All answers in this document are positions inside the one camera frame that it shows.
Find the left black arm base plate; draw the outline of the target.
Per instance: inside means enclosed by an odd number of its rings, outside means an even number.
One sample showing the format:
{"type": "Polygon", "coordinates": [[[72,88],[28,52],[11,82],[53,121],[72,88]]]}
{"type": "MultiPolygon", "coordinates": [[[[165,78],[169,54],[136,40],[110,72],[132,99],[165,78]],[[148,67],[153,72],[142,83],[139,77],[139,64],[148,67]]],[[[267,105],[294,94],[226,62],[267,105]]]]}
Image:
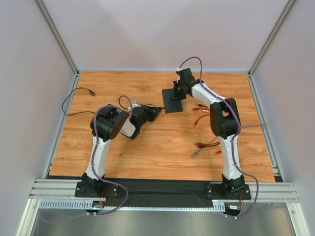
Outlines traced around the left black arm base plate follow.
{"type": "Polygon", "coordinates": [[[105,182],[78,182],[75,189],[75,197],[79,198],[117,198],[119,186],[105,182]]]}

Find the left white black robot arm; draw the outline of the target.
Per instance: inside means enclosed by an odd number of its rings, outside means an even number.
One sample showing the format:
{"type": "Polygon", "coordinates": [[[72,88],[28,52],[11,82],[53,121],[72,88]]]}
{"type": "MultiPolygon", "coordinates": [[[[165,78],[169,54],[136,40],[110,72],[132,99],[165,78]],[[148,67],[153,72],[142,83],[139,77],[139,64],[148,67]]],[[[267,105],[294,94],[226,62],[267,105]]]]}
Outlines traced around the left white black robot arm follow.
{"type": "Polygon", "coordinates": [[[134,105],[131,112],[120,110],[108,104],[97,110],[91,120],[93,150],[89,165],[84,173],[92,180],[100,180],[105,175],[105,162],[112,141],[118,134],[134,140],[146,122],[153,122],[162,107],[134,105]]]}

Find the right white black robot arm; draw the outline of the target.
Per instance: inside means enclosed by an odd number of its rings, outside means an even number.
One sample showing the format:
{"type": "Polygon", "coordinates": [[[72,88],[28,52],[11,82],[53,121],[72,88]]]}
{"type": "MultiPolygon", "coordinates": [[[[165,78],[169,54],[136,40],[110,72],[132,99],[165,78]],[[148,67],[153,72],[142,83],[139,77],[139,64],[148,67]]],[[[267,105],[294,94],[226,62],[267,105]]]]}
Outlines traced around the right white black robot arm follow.
{"type": "Polygon", "coordinates": [[[210,127],[219,139],[223,156],[222,185],[227,192],[243,188],[244,176],[237,166],[237,139],[241,125],[235,99],[215,93],[201,79],[195,79],[189,68],[178,68],[176,74],[171,100],[180,101],[190,95],[210,109],[210,127]]]}

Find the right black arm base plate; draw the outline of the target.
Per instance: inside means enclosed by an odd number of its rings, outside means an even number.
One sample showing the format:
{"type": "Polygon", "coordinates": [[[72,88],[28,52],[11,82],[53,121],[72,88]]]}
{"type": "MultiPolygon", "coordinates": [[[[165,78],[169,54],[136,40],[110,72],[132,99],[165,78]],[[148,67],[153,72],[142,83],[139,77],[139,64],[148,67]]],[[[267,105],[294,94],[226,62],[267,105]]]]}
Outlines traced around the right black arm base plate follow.
{"type": "Polygon", "coordinates": [[[205,185],[206,197],[210,200],[251,200],[251,192],[249,186],[245,184],[244,187],[236,190],[228,190],[222,183],[208,182],[205,185]]]}

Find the black network switch box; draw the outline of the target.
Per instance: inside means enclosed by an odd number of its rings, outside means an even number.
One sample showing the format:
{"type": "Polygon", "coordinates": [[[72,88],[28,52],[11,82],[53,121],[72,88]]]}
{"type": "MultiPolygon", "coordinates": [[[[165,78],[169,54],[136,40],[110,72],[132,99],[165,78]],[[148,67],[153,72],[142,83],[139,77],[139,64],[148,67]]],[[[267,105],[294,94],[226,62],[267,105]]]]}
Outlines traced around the black network switch box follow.
{"type": "Polygon", "coordinates": [[[166,113],[179,113],[183,111],[181,100],[172,100],[173,89],[163,89],[162,98],[164,103],[164,110],[166,113]]]}

